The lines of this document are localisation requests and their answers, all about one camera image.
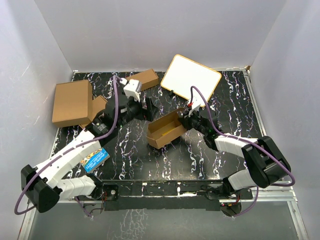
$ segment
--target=white metal frame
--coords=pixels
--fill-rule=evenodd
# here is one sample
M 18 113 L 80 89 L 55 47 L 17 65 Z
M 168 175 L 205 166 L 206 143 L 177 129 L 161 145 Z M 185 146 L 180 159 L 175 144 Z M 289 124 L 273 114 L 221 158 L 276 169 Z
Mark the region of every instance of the white metal frame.
M 254 112 L 255 112 L 255 115 L 256 115 L 256 118 L 258 121 L 258 125 L 261 130 L 261 134 L 263 136 L 265 136 L 266 130 L 263 125 L 261 115 L 260 115 L 260 112 L 257 107 L 257 103 L 255 100 L 255 96 L 254 96 L 252 85 L 251 85 L 250 76 L 247 73 L 247 71 L 241 67 L 216 68 L 215 70 L 217 70 L 217 71 L 243 71 L 245 83 L 248 87 L 248 91 L 250 94 L 250 98 L 252 101 Z M 54 142 L 53 142 L 52 149 L 51 149 L 49 156 L 51 156 L 53 153 L 55 140 L 57 138 L 58 131 L 59 131 L 59 129 L 56 132 L 56 136 L 54 138 Z M 253 197 L 256 195 L 256 188 L 252 189 L 252 195 L 253 195 Z M 220 200 L 220 202 L 222 202 L 222 203 L 228 203 L 228 202 L 232 202 L 232 201 L 233 200 L 230 200 L 230 199 Z M 252 202 L 253 200 L 250 199 L 250 200 L 241 200 L 241 201 L 242 202 Z M 258 202 L 287 202 L 288 208 L 291 213 L 292 221 L 294 223 L 295 230 L 297 232 L 298 239 L 299 240 L 309 240 L 304 222 L 302 220 L 302 217 L 300 215 L 300 211 L 298 208 L 298 201 L 296 198 L 296 194 L 295 194 L 295 191 L 293 190 L 292 187 L 269 186 L 265 189 L 259 188 L 259 196 L 258 196 L 257 201 Z M 59 203 L 77 204 L 75 201 L 68 201 L 68 200 L 60 200 Z M 100 204 L 101 202 L 100 201 L 88 201 L 86 203 Z M 28 240 L 35 214 L 36 214 L 36 209 L 33 209 L 25 214 L 18 240 Z

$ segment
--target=brown box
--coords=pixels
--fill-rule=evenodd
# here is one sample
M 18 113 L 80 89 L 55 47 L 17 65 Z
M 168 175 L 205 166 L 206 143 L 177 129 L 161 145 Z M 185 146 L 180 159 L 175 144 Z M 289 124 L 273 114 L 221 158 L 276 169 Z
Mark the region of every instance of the brown box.
M 90 123 L 92 86 L 88 80 L 57 84 L 52 122 L 58 128 Z
M 149 69 L 132 76 L 126 77 L 129 81 L 130 79 L 138 80 L 142 83 L 141 91 L 152 88 L 159 84 L 159 78 L 153 69 Z
M 95 99 L 93 99 L 92 101 L 92 113 L 90 115 L 90 122 L 86 123 L 86 124 L 80 124 L 81 128 L 85 128 L 89 123 L 91 123 L 98 112 L 100 112 L 101 110 L 106 108 L 106 103 L 108 101 L 101 95 L 97 96 Z
M 178 120 L 178 112 L 183 110 L 184 108 L 180 107 L 149 123 L 146 139 L 152 147 L 160 149 L 187 131 Z

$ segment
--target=gray floor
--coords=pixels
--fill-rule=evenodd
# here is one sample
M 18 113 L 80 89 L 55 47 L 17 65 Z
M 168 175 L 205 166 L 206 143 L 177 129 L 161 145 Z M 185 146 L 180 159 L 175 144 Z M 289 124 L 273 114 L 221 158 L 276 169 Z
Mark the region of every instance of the gray floor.
M 59 203 L 46 213 L 36 212 L 29 240 L 298 239 L 287 202 L 258 202 L 235 220 L 220 211 L 195 209 L 99 213 L 92 221 L 76 203 Z

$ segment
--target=yellow border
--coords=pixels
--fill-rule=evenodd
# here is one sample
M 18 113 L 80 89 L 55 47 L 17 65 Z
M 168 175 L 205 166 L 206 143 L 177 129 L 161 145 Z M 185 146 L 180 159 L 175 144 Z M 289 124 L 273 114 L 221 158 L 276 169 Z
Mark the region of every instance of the yellow border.
M 199 64 L 200 66 L 205 67 L 205 68 L 207 68 L 207 69 L 210 69 L 211 71 L 216 72 L 216 73 L 218 73 L 218 74 L 220 75 L 220 79 L 218 80 L 218 82 L 216 83 L 216 85 L 215 85 L 214 88 L 213 88 L 213 91 L 211 92 L 210 96 L 209 96 L 208 99 L 206 100 L 206 102 L 208 102 L 209 99 L 211 98 L 212 94 L 214 93 L 214 91 L 215 91 L 218 83 L 220 82 L 220 80 L 221 80 L 221 78 L 222 78 L 222 74 L 221 74 L 220 72 L 218 72 L 218 71 L 210 68 L 210 67 L 207 67 L 207 66 L 205 66 L 205 65 L 202 65 L 202 64 L 200 64 L 200 63 L 198 63 L 198 62 L 196 62 L 196 61 L 193 61 L 193 60 L 191 60 L 191 59 L 189 59 L 189 58 L 187 58 L 187 57 L 185 57 L 185 56 L 182 56 L 182 55 L 180 55 L 180 54 L 176 54 L 176 55 L 173 57 L 173 59 L 172 59 L 170 65 L 169 65 L 168 69 L 166 70 L 166 72 L 165 72 L 165 74 L 164 74 L 164 76 L 163 76 L 163 78 L 162 78 L 162 80 L 161 80 L 160 86 L 161 86 L 162 88 L 168 90 L 168 91 L 171 91 L 171 89 L 168 89 L 168 88 L 166 88 L 166 87 L 164 87 L 164 86 L 162 85 L 162 81 L 165 79 L 165 77 L 166 77 L 166 75 L 167 75 L 167 72 L 168 72 L 169 68 L 171 67 L 171 64 L 174 62 L 176 56 L 180 56 L 180 57 L 182 57 L 182 58 L 184 58 L 184 59 L 188 59 L 189 61 L 194 62 L 195 64 Z M 184 96 L 181 96 L 181 95 L 177 94 L 175 91 L 173 91 L 173 93 L 176 94 L 176 95 L 178 95 L 178 96 L 180 96 L 180 97 L 182 97 L 183 99 L 186 99 Z

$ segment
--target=cardboard box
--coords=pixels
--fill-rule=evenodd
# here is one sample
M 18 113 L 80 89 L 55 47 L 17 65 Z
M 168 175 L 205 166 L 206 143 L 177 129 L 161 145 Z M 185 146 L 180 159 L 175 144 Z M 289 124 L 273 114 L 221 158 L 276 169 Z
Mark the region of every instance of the cardboard box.
M 153 69 L 149 69 L 147 71 L 143 71 L 135 75 L 128 76 L 126 77 L 126 79 L 128 81 L 130 79 L 135 79 L 141 82 L 142 83 L 141 91 L 152 88 L 159 84 L 159 77 L 157 76 L 157 74 Z
M 90 123 L 92 86 L 88 80 L 57 84 L 52 122 L 58 128 Z
M 89 123 L 91 123 L 95 119 L 97 113 L 106 108 L 107 102 L 108 101 L 101 95 L 99 95 L 95 99 L 93 99 L 93 101 L 92 101 L 92 113 L 91 113 L 91 115 L 89 117 L 90 118 L 90 122 L 88 122 L 86 124 L 80 124 L 80 127 L 84 129 Z
M 149 123 L 146 139 L 152 147 L 160 149 L 187 131 L 178 120 L 178 112 L 183 110 L 184 108 L 180 107 Z

